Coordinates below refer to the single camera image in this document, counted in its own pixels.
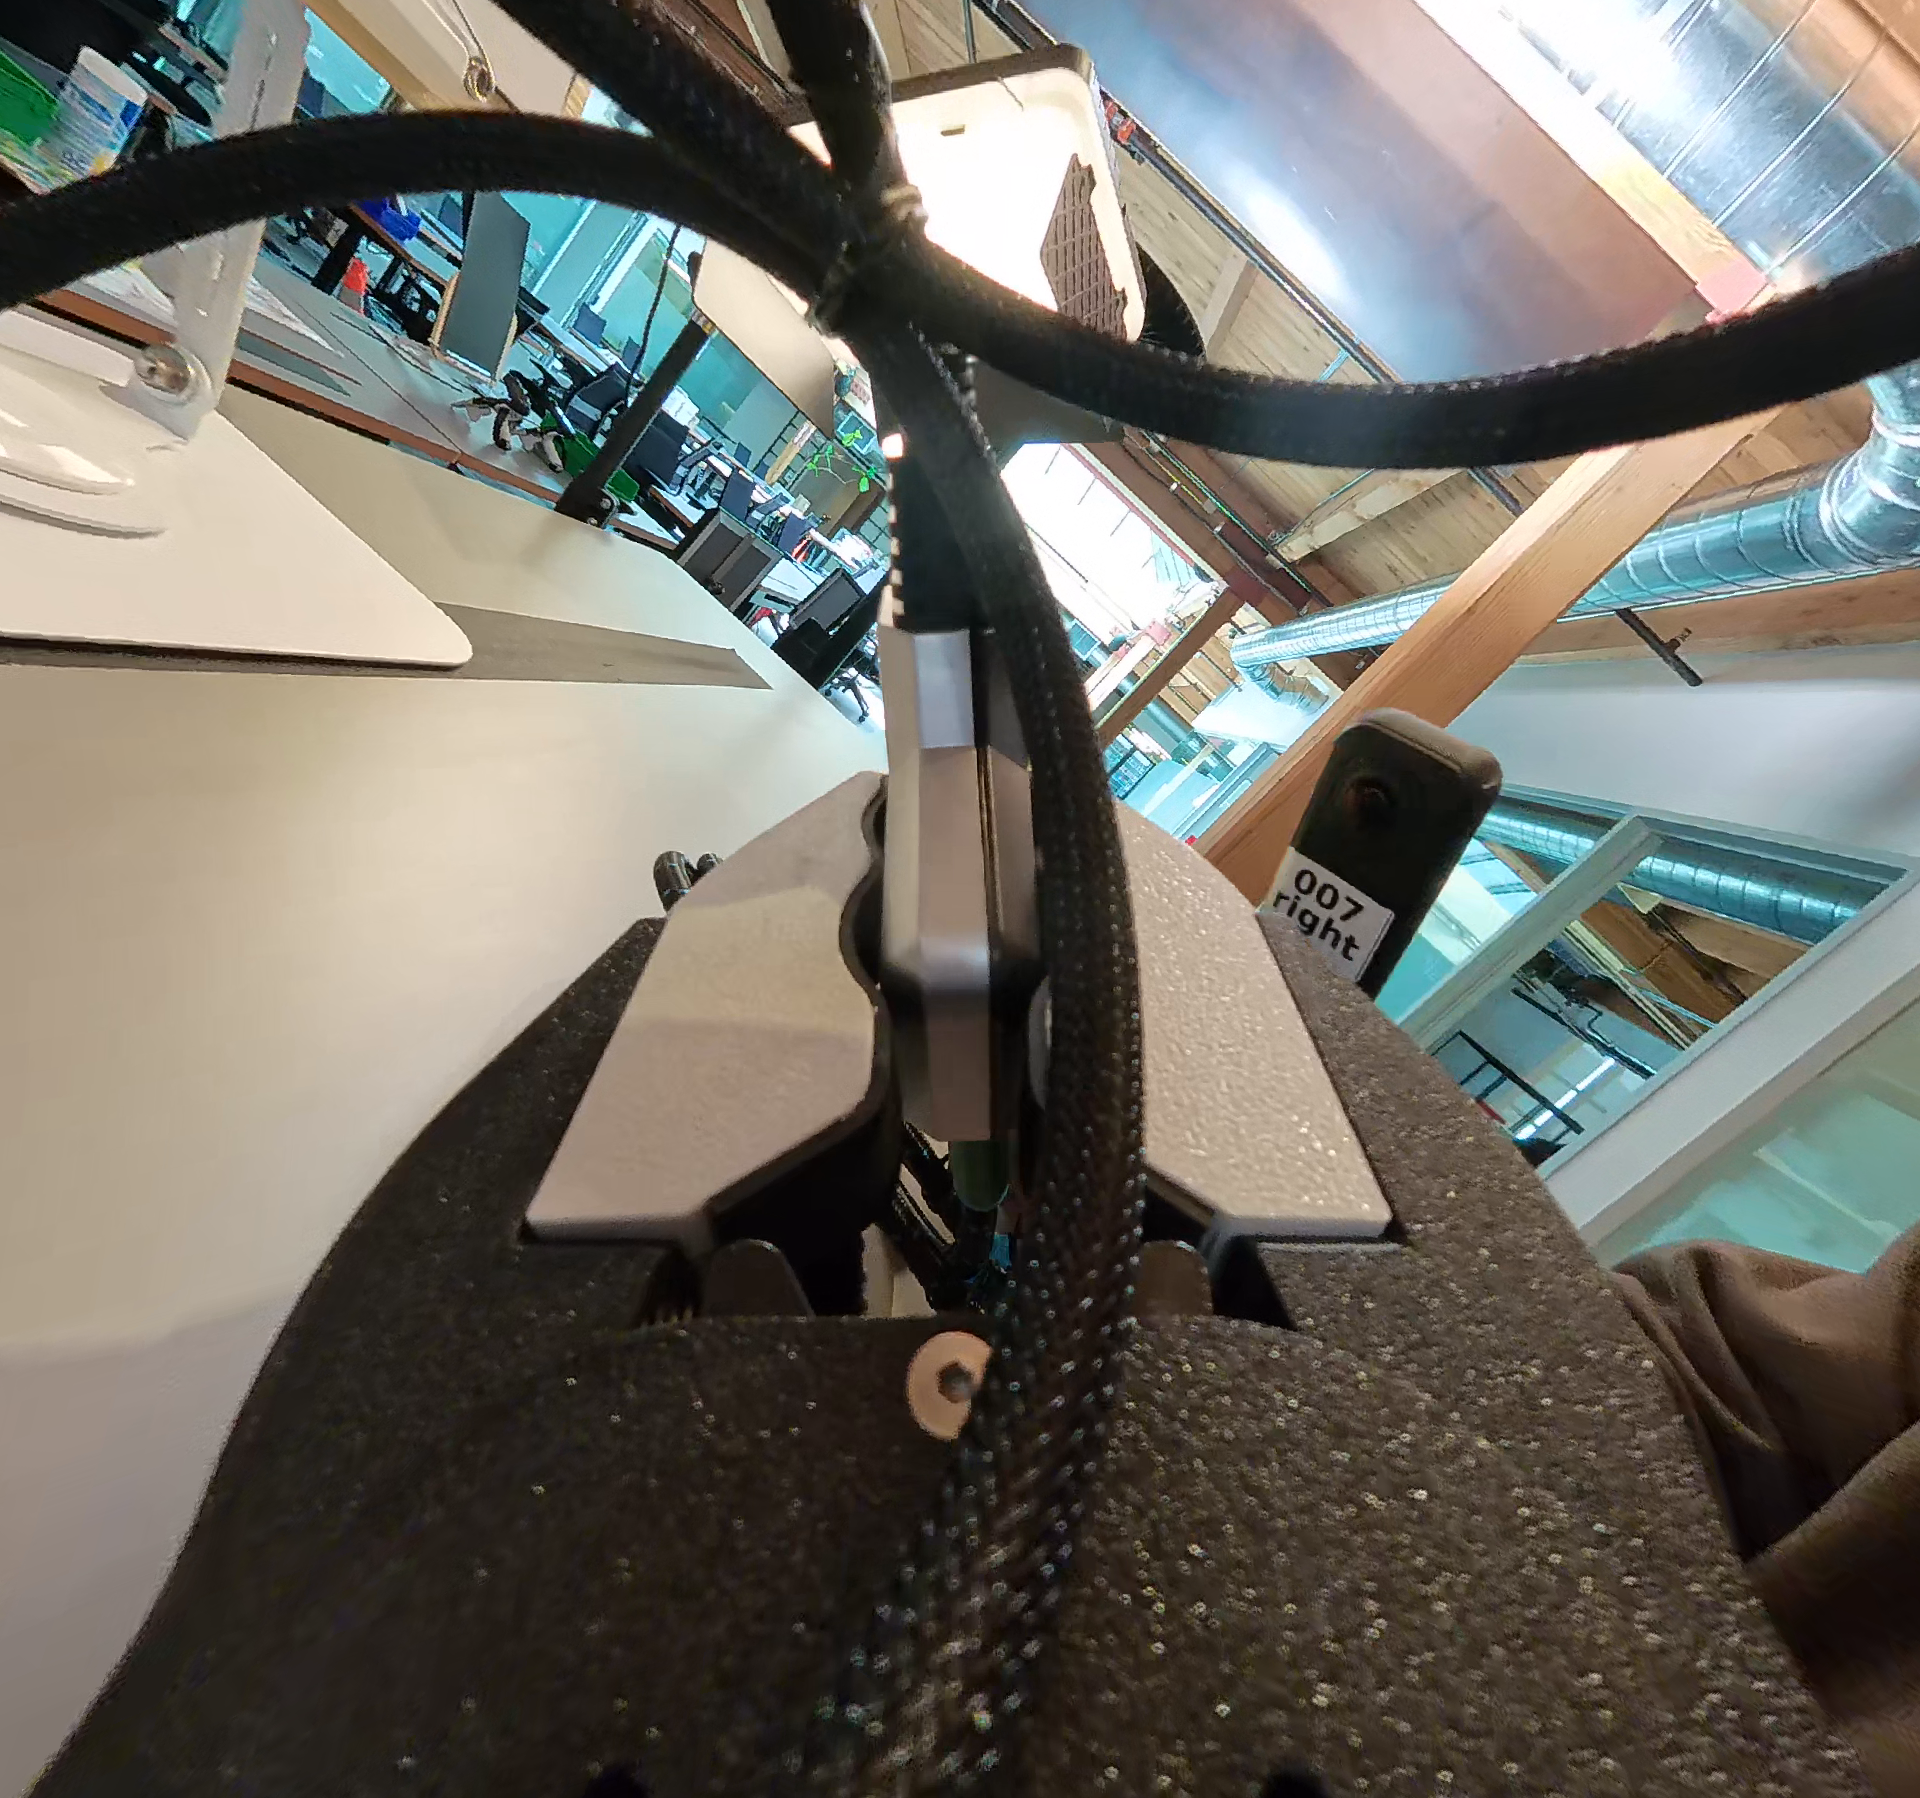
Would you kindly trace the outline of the slanted wooden beam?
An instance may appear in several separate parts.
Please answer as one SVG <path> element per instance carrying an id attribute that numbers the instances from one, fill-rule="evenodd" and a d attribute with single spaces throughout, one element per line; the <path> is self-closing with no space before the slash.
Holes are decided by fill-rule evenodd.
<path id="1" fill-rule="evenodd" d="M 1200 838 L 1200 856 L 1251 902 L 1268 899 L 1344 730 L 1378 711 L 1449 728 L 1700 478 L 1775 418 L 1776 410 L 1751 413 L 1574 459 Z"/>

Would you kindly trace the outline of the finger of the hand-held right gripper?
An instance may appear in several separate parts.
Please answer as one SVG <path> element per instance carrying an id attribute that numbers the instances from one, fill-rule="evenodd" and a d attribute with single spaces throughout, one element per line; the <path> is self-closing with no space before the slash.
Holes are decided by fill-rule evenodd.
<path id="1" fill-rule="evenodd" d="M 1029 387 L 981 356 L 971 356 L 971 368 L 973 416 L 993 452 L 1019 452 L 1029 445 L 1123 443 L 1128 432 L 1123 420 Z"/>
<path id="2" fill-rule="evenodd" d="M 1140 336 L 1140 258 L 1084 51 L 1048 44 L 901 82 L 892 121 L 936 247 L 1042 309 Z"/>

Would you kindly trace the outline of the grey computer monitor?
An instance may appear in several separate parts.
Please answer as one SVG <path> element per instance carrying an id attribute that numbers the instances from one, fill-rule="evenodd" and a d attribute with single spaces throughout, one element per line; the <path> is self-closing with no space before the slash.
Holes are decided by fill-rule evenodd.
<path id="1" fill-rule="evenodd" d="M 472 197 L 458 271 L 428 335 L 434 352 L 486 379 L 501 374 L 516 342 L 528 239 L 527 219 L 506 197 Z"/>

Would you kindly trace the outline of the white mat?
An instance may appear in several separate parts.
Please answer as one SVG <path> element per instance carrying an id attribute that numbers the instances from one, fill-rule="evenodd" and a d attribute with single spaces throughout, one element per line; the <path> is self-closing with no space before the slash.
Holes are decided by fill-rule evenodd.
<path id="1" fill-rule="evenodd" d="M 438 604 L 224 416 L 93 504 L 147 529 L 4 499 L 4 641 L 441 672 L 472 659 Z"/>

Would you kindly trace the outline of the thin silver air duct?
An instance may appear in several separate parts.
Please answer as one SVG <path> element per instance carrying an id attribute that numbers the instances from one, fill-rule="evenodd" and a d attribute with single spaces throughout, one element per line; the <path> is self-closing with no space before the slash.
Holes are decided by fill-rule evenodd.
<path id="1" fill-rule="evenodd" d="M 1855 452 L 1822 473 L 1775 476 L 1672 515 L 1558 621 L 1915 571 L 1918 367 L 1872 377 L 1866 391 L 1872 422 Z"/>

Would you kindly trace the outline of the person's right forearm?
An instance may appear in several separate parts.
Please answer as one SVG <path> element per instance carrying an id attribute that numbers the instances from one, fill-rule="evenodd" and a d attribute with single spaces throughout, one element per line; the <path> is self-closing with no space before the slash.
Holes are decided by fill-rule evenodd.
<path id="1" fill-rule="evenodd" d="M 1849 1272 L 1703 1240 L 1612 1282 L 1746 1578 L 1879 1794 L 1918 1792 L 1918 1230 Z"/>

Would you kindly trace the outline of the short silver air duct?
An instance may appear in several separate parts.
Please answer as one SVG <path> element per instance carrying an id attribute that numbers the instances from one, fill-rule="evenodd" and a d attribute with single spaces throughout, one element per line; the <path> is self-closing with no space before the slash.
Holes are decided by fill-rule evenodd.
<path id="1" fill-rule="evenodd" d="M 1818 946 L 1909 879 L 1909 865 L 1808 850 L 1775 837 L 1732 835 L 1650 810 L 1503 794 L 1478 840 L 1552 873 L 1591 856 L 1629 820 L 1655 833 L 1622 881 L 1660 902 L 1735 922 L 1798 946 Z"/>

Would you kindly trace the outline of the large silver air duct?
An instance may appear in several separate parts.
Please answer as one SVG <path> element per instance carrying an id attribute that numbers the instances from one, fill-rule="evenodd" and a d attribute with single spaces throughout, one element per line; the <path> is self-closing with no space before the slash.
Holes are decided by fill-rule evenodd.
<path id="1" fill-rule="evenodd" d="M 1503 9 L 1779 290 L 1917 247 L 1917 58 L 1857 0 Z"/>

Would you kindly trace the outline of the white wipes canister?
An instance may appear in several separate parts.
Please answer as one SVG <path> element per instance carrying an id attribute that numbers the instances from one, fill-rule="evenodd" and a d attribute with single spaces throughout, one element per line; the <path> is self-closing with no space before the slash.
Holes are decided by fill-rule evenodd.
<path id="1" fill-rule="evenodd" d="M 113 172 L 129 151 L 149 103 L 150 93 L 144 82 L 87 44 L 64 75 L 43 152 L 59 166 L 64 180 Z"/>

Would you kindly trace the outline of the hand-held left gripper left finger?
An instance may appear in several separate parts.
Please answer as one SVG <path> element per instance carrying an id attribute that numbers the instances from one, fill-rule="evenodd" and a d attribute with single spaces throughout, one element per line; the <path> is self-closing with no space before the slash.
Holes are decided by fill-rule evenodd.
<path id="1" fill-rule="evenodd" d="M 890 1185 L 890 1027 L 856 917 L 885 779 L 858 773 L 674 907 L 527 1220 L 552 1243 L 819 1244 Z"/>

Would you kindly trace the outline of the white plastic stand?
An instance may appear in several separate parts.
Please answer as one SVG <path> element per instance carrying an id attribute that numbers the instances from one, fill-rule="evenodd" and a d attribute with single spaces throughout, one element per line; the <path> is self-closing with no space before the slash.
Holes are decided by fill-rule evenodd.
<path id="1" fill-rule="evenodd" d="M 212 135 L 286 122 L 301 90 L 308 18 L 301 0 L 245 0 Z M 186 240 L 173 330 L 136 351 L 122 381 L 54 383 L 4 356 L 4 513 L 104 538 L 156 538 L 184 511 L 188 469 L 242 329 L 263 223 Z"/>

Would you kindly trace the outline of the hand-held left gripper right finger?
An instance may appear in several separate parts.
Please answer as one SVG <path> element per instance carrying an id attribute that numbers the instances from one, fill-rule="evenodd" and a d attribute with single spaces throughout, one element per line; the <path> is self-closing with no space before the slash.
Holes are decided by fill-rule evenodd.
<path id="1" fill-rule="evenodd" d="M 1391 1207 L 1262 930 L 1196 850 L 1117 808 L 1154 1195 L 1200 1232 L 1387 1232 Z"/>

